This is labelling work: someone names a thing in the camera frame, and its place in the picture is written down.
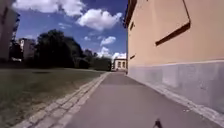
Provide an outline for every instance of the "sidewalk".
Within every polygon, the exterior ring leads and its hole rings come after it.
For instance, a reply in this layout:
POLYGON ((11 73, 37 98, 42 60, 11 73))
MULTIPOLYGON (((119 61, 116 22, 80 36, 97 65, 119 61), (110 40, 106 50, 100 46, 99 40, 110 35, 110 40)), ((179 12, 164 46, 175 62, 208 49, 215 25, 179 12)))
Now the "sidewalk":
POLYGON ((110 74, 66 128, 221 128, 123 74, 110 74))

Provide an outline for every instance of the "building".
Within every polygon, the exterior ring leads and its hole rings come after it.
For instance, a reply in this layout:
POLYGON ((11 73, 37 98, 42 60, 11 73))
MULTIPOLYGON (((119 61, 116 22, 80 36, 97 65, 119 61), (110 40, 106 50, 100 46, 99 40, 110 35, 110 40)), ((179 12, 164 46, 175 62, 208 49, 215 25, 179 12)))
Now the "building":
POLYGON ((128 76, 223 113, 223 12, 223 0, 128 0, 128 76))
POLYGON ((35 40, 34 39, 27 39, 27 38, 20 38, 17 42, 23 52, 23 59, 26 60, 30 57, 34 57, 35 52, 35 40))
POLYGON ((126 71, 127 70, 127 60, 115 58, 112 64, 112 69, 115 71, 126 71))
POLYGON ((10 42, 15 40, 20 15, 12 8, 13 0, 0 0, 0 60, 9 59, 10 42))

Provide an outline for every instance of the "sky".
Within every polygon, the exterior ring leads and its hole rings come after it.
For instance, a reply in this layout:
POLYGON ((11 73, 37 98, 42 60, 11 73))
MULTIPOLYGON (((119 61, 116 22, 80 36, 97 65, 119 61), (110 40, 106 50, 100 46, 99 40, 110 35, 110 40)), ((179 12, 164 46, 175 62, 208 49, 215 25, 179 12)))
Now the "sky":
POLYGON ((36 39, 58 29, 82 49, 99 56, 125 58, 127 33, 122 19, 128 0, 15 0, 21 15, 16 38, 36 39))

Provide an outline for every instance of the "cloud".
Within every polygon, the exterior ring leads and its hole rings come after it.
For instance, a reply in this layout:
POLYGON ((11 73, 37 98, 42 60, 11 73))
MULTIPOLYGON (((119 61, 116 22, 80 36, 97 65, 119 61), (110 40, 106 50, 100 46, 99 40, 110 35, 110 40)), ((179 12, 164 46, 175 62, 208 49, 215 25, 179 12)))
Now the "cloud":
POLYGON ((85 4, 81 0, 59 0, 68 16, 82 15, 85 4))
POLYGON ((126 59, 126 53, 114 53, 114 54, 111 54, 110 53, 110 50, 106 47, 102 47, 99 52, 97 52, 98 54, 98 57, 108 57, 108 58, 111 58, 112 60, 116 59, 116 58, 119 58, 119 59, 126 59))
POLYGON ((126 53, 114 53, 114 55, 112 56, 112 59, 116 59, 116 58, 119 58, 119 59, 126 59, 127 58, 127 54, 126 53))
POLYGON ((71 28, 72 26, 70 24, 65 23, 58 23, 61 29, 71 28))
POLYGON ((108 45, 108 44, 112 44, 116 41, 116 37, 113 36, 109 36, 108 38, 105 38, 101 41, 101 45, 108 45))
POLYGON ((96 35, 95 32, 90 32, 90 33, 89 33, 89 36, 94 36, 94 35, 96 35))
POLYGON ((84 38, 84 40, 85 40, 85 41, 90 41, 91 39, 90 39, 88 36, 86 36, 86 37, 84 38))
POLYGON ((122 13, 112 16, 108 11, 102 9, 90 9, 82 15, 76 22, 80 26, 86 26, 98 31, 110 29, 119 22, 122 13))
POLYGON ((85 4, 81 0, 16 0, 13 7, 42 13, 54 13, 63 9, 66 15, 76 16, 82 15, 85 4))
POLYGON ((102 47, 99 52, 97 52, 99 57, 108 57, 111 58, 110 50, 106 47, 102 47))

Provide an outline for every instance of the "lawn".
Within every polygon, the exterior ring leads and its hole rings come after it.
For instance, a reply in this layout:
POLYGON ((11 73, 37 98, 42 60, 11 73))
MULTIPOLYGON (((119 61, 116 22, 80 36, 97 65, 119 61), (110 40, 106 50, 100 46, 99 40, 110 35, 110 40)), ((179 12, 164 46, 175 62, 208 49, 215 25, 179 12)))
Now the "lawn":
POLYGON ((0 70, 0 127, 19 123, 101 73, 73 69, 0 70))

